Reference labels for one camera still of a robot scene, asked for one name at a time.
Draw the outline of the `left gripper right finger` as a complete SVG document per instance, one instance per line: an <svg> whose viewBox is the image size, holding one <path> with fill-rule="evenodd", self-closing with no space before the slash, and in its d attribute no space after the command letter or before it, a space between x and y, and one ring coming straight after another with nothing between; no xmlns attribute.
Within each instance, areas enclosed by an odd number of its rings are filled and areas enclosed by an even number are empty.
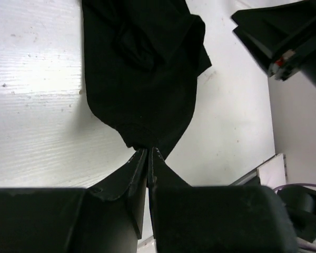
<svg viewBox="0 0 316 253"><path fill-rule="evenodd" d="M296 252L281 199L265 186L193 187L149 156L149 200L158 252Z"/></svg>

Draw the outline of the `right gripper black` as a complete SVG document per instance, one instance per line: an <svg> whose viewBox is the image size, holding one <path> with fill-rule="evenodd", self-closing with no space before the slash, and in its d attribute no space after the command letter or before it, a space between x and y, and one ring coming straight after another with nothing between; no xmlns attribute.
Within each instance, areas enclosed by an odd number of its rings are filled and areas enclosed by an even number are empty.
<svg viewBox="0 0 316 253"><path fill-rule="evenodd" d="M231 19L268 77L286 81L302 72L316 87L316 1L240 10Z"/></svg>

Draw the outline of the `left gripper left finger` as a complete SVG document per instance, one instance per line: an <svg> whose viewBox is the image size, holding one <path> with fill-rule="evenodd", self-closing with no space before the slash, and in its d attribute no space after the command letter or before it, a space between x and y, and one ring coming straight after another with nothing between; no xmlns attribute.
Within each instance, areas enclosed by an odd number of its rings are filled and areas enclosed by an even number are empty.
<svg viewBox="0 0 316 253"><path fill-rule="evenodd" d="M136 252L146 158L89 188L0 188L0 252Z"/></svg>

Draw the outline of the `black tank top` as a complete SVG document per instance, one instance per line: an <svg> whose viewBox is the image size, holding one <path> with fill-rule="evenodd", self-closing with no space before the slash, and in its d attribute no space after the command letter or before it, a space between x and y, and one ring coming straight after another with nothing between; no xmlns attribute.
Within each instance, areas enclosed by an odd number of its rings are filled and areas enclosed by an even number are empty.
<svg viewBox="0 0 316 253"><path fill-rule="evenodd" d="M92 113L129 148L167 157L193 117L211 66L205 23L186 1L82 1L84 77Z"/></svg>

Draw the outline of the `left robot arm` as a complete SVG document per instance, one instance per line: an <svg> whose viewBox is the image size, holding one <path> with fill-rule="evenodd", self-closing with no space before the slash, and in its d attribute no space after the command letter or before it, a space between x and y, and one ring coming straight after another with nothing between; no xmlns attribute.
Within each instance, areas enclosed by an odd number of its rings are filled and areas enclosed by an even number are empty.
<svg viewBox="0 0 316 253"><path fill-rule="evenodd" d="M0 188L0 252L136 252L149 205L158 252L316 251L316 192L193 187L140 149L84 188Z"/></svg>

